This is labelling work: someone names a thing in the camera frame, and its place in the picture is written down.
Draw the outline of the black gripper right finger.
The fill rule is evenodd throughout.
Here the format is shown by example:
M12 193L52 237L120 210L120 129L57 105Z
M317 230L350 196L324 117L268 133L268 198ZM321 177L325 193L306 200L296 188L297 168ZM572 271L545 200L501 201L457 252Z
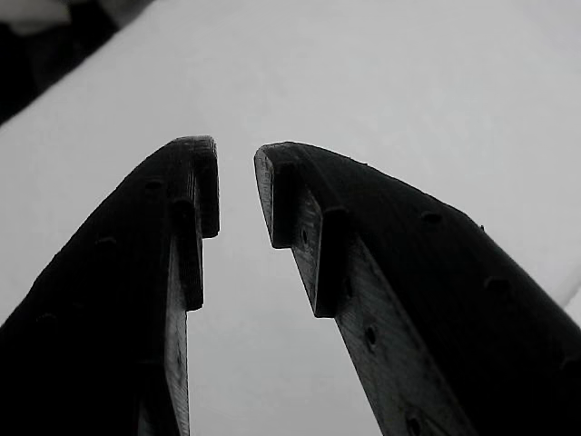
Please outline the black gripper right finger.
M337 323L385 435L577 435L580 330L476 223L298 143L254 156L271 245Z

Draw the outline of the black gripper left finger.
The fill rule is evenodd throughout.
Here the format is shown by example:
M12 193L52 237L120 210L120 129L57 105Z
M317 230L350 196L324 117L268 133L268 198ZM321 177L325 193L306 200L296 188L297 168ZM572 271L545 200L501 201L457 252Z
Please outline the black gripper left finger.
M89 215L1 328L4 435L186 435L187 315L220 229L217 150L175 139Z

